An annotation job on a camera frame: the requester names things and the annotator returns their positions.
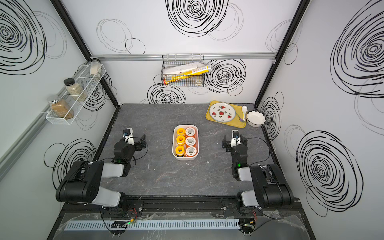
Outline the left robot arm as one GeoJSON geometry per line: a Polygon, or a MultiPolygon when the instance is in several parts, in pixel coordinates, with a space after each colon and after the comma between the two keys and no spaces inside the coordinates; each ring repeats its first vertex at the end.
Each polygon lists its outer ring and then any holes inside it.
{"type": "Polygon", "coordinates": [[[101,186],[102,179],[126,177],[137,159],[135,152],[147,148],[146,135],[140,138],[129,135],[114,145],[114,157],[110,163],[104,161],[76,162],[70,168],[56,190],[56,200],[71,204],[92,204],[114,208],[122,204],[124,193],[101,186]]]}

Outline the orange sealing tape roll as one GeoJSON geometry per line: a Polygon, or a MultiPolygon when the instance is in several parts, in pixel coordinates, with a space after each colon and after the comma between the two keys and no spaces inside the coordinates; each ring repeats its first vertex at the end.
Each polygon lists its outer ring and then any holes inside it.
{"type": "Polygon", "coordinates": [[[197,140],[194,137],[187,137],[185,144],[187,147],[194,147],[197,144],[197,140]]]}
{"type": "Polygon", "coordinates": [[[186,148],[185,157],[191,158],[198,153],[198,149],[194,146],[189,146],[186,148]]]}
{"type": "Polygon", "coordinates": [[[197,130],[193,127],[188,127],[185,129],[186,137],[195,137],[197,134],[197,130]]]}

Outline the yellow sealing tape roll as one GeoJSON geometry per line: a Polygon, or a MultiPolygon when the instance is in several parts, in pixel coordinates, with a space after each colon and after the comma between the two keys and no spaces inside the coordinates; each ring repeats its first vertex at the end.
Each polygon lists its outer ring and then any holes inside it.
{"type": "Polygon", "coordinates": [[[177,157],[183,157],[185,155],[185,147],[184,146],[177,146],[175,148],[175,155],[177,157]]]}
{"type": "Polygon", "coordinates": [[[176,141],[177,141],[177,144],[179,146],[183,146],[185,144],[186,137],[185,136],[177,136],[176,141]]]}
{"type": "Polygon", "coordinates": [[[186,135],[186,129],[184,128],[178,128],[176,131],[177,136],[185,136],[186,135]]]}

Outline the white plastic storage box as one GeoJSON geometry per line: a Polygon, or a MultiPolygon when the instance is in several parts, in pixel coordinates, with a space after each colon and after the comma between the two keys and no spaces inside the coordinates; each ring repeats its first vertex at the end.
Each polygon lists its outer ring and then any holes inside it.
{"type": "Polygon", "coordinates": [[[179,161],[196,159],[200,152],[199,130],[194,125],[178,125],[174,128],[172,154],[179,161]]]}

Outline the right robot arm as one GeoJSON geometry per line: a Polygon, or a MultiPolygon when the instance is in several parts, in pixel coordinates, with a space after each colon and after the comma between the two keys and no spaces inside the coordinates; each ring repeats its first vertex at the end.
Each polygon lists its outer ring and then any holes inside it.
{"type": "Polygon", "coordinates": [[[239,192],[242,207],[283,207],[294,203],[294,194],[277,164],[248,163],[248,140],[238,131],[223,139],[223,149],[232,157],[232,176],[239,182],[250,182],[253,189],[239,192]]]}

